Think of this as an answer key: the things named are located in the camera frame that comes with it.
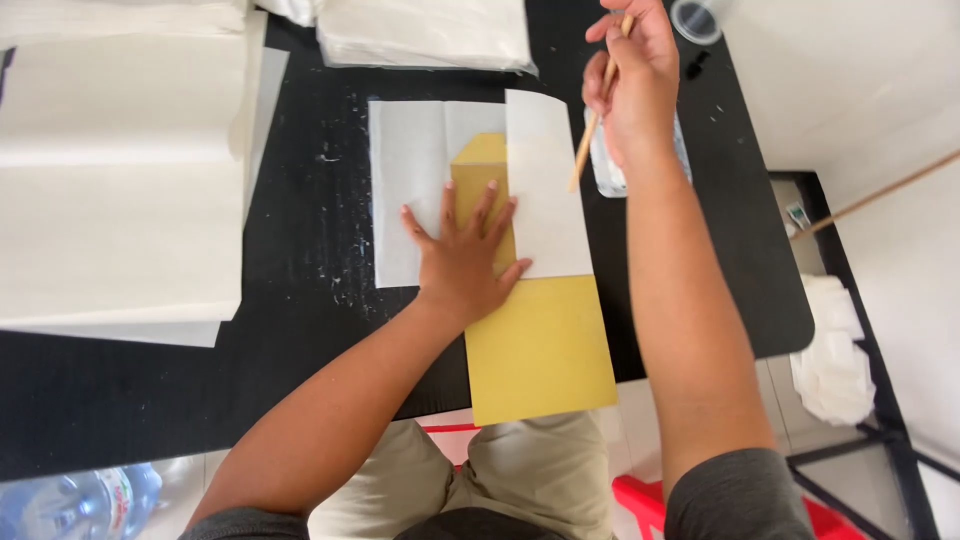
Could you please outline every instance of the sleeve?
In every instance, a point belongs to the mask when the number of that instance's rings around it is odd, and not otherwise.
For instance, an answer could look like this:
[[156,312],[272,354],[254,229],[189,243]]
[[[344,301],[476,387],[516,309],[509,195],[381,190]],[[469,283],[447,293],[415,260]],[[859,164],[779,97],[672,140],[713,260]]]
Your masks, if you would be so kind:
[[667,501],[667,540],[813,540],[809,517],[783,456],[738,450],[683,475]]
[[259,508],[231,508],[203,519],[179,540],[308,540],[306,520]]

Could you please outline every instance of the white wall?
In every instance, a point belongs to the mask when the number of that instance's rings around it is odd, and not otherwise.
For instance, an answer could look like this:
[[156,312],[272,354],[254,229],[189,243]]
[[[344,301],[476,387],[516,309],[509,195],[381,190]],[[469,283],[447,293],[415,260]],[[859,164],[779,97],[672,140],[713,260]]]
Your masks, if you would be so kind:
[[[960,2],[743,0],[726,24],[767,167],[837,211],[960,149]],[[960,163],[837,224],[918,449],[960,468]],[[960,486],[922,467],[944,538]]]

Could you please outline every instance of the gray shirt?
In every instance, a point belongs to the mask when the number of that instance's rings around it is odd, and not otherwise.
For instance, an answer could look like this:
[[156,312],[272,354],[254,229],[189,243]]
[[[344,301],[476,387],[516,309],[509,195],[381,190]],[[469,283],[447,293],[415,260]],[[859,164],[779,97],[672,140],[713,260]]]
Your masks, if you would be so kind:
[[[667,502],[667,540],[813,540],[783,457],[749,449],[718,455],[687,472]],[[306,521],[256,508],[224,510],[180,540],[306,540]],[[396,540],[564,540],[485,508],[460,508],[404,530]]]

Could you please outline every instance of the bottle label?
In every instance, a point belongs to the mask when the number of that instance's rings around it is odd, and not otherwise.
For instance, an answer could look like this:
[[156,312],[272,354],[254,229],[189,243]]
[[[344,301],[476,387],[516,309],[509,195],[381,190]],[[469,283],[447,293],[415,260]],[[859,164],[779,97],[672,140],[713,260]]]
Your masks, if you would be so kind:
[[127,475],[119,469],[105,469],[96,472],[97,477],[107,489],[110,502],[110,525],[107,528],[107,540],[120,540],[127,528],[130,514],[132,490]]

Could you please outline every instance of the water bottle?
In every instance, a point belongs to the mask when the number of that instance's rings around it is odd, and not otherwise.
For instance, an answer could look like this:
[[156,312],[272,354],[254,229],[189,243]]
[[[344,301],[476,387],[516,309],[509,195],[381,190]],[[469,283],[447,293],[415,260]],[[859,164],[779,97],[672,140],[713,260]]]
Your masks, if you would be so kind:
[[0,540],[132,540],[162,486],[150,463],[0,487]]

